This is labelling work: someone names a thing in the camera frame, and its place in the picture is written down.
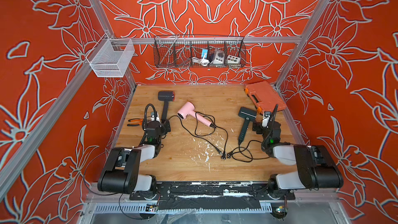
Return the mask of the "dark green hair dryer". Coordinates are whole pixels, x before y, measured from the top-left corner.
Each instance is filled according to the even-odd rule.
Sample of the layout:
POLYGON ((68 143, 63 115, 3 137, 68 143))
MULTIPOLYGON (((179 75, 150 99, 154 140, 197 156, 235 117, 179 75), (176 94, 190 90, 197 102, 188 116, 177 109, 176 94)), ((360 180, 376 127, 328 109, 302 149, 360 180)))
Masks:
POLYGON ((238 145, 240 146, 244 141, 249 123, 256 120, 257 111, 246 107, 241 107, 238 116, 244 120, 240 134, 238 136, 238 145))

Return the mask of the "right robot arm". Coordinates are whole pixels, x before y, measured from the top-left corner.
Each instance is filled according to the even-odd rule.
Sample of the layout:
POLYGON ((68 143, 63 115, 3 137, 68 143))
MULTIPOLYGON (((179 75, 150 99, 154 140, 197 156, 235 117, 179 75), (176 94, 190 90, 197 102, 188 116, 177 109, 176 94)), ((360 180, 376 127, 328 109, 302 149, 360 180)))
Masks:
POLYGON ((253 129, 261 134, 261 149, 269 158, 275 158, 296 170, 285 174, 270 176, 265 192, 272 199, 286 197, 294 190, 318 190, 320 188, 341 188, 344 179, 330 153, 323 145, 297 145, 282 142, 281 124, 275 120, 278 110, 276 104, 272 112, 265 112, 266 122, 254 122, 253 129))

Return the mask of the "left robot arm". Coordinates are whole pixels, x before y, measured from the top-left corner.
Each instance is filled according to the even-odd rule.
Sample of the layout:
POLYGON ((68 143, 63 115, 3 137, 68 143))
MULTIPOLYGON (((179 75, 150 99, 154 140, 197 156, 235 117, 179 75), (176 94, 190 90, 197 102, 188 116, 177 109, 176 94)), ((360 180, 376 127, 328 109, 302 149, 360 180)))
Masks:
POLYGON ((126 195, 138 192, 145 198, 153 198, 158 193, 155 176, 140 174, 140 164, 156 158, 163 148, 162 140, 171 131, 167 120, 169 104, 164 103, 160 120, 157 120, 158 113, 152 104, 146 106, 145 113, 150 107, 154 110, 153 120, 148 121, 144 115, 144 135, 139 145, 116 147, 110 151, 97 182, 99 191, 126 195))

